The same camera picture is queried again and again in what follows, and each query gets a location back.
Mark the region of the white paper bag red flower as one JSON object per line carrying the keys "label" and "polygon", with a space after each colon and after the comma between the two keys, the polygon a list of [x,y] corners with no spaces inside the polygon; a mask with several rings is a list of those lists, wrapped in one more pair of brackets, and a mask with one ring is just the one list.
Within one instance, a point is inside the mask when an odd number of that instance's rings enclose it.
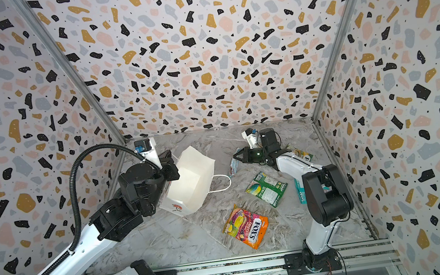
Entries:
{"label": "white paper bag red flower", "polygon": [[[215,160],[192,146],[186,148],[178,158],[178,180],[169,182],[160,200],[159,208],[178,216],[188,216],[197,212],[209,193],[224,192],[231,187],[232,180],[227,175],[215,175]],[[211,190],[215,178],[228,179],[228,186]]]}

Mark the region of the green Fox's candy bag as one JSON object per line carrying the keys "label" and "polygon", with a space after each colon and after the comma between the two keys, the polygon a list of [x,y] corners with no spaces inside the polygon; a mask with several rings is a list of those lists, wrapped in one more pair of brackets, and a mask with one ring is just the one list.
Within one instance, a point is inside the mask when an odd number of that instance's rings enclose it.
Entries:
{"label": "green Fox's candy bag", "polygon": [[277,208],[287,187],[287,183],[280,182],[264,172],[259,172],[245,192]]}
{"label": "green Fox's candy bag", "polygon": [[286,149],[289,150],[290,152],[293,152],[298,158],[301,158],[305,161],[311,162],[314,157],[314,155],[312,155],[311,153],[308,153],[307,151],[303,151],[292,145],[287,145]]}

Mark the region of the orange snack pack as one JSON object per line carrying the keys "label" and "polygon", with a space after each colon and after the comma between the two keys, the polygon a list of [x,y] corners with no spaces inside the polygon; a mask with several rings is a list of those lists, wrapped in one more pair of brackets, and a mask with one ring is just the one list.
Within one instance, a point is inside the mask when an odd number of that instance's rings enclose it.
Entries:
{"label": "orange snack pack", "polygon": [[269,219],[234,205],[233,211],[226,220],[223,232],[236,240],[259,249],[269,226]]}

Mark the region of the pink teal Fox's candy bag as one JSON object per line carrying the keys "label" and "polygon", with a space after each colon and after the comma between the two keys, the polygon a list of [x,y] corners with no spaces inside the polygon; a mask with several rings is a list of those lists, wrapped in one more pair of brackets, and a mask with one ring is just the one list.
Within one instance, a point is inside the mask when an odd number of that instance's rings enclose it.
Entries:
{"label": "pink teal Fox's candy bag", "polygon": [[230,177],[234,176],[237,171],[238,171],[238,167],[239,167],[239,161],[237,161],[236,159],[232,159],[231,163],[230,163]]}

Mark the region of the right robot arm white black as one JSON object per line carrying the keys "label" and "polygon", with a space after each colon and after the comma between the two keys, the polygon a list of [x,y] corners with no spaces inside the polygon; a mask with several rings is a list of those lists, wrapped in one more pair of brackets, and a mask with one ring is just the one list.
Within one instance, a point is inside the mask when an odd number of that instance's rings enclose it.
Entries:
{"label": "right robot arm white black", "polygon": [[272,128],[242,132],[248,146],[233,155],[246,164],[264,164],[287,174],[303,186],[305,201],[312,217],[309,235],[302,249],[304,266],[319,271],[329,265],[335,251],[331,239],[338,226],[350,218],[354,201],[335,165],[318,165],[281,146],[281,138]]}

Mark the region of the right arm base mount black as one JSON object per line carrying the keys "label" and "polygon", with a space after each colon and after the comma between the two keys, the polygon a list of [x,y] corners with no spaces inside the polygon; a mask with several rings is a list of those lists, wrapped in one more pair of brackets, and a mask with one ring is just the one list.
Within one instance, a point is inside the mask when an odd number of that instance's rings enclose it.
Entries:
{"label": "right arm base mount black", "polygon": [[286,254],[283,269],[288,275],[305,275],[310,273],[329,272],[342,269],[342,262],[337,250],[330,248],[320,255],[313,255],[308,249]]}

